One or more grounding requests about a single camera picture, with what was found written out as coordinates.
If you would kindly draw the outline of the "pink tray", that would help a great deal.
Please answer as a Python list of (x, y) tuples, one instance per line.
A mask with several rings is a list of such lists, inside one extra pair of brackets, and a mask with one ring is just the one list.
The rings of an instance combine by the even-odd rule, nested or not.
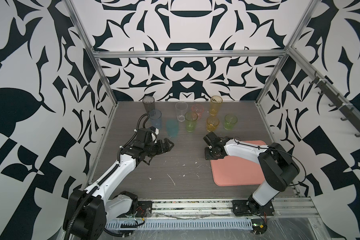
[(213, 179), (220, 187), (260, 185), (265, 180), (259, 154), (267, 150), (262, 141), (241, 142), (228, 140), (222, 147), (224, 158), (218, 159), (213, 148), (205, 148), (206, 160), (211, 161)]

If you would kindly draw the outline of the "blue glass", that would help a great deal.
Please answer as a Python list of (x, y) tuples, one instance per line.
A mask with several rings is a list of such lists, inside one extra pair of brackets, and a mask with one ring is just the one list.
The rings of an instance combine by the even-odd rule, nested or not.
[(160, 130), (162, 128), (162, 112), (155, 109), (151, 110), (149, 115), (152, 126)]

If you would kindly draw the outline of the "clear glass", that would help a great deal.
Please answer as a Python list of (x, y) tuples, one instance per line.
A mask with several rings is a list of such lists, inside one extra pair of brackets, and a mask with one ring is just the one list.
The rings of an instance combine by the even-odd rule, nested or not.
[(186, 102), (177, 102), (175, 104), (176, 116), (179, 122), (185, 121), (185, 114), (188, 111), (188, 104)]

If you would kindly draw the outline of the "dark smoky glass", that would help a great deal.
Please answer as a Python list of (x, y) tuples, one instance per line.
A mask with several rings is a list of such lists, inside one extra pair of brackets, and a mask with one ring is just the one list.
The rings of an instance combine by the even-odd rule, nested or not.
[(155, 110), (155, 98), (152, 96), (145, 96), (142, 100), (145, 110), (147, 114), (149, 114), (151, 111)]

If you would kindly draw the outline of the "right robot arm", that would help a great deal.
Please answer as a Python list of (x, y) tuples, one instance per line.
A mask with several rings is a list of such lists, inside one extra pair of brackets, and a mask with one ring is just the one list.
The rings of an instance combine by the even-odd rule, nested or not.
[(218, 137), (204, 138), (205, 158), (211, 162), (213, 179), (220, 187), (258, 185), (247, 200), (233, 200), (235, 216), (272, 214), (272, 200), (284, 192), (300, 173), (296, 159), (277, 143), (242, 142)]

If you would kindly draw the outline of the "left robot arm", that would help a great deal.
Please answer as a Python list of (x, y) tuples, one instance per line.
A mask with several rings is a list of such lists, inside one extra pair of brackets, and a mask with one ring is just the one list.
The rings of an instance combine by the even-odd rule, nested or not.
[(63, 222), (66, 240), (71, 236), (97, 240), (102, 233), (119, 238), (131, 235), (131, 231), (113, 232), (106, 225), (117, 217), (135, 215), (138, 196), (127, 191), (113, 199), (111, 195), (141, 162), (150, 164), (146, 158), (152, 159), (172, 150), (175, 144), (167, 138), (159, 140), (158, 132), (154, 127), (135, 130), (131, 139), (120, 146), (116, 161), (98, 180), (84, 190), (73, 191)]

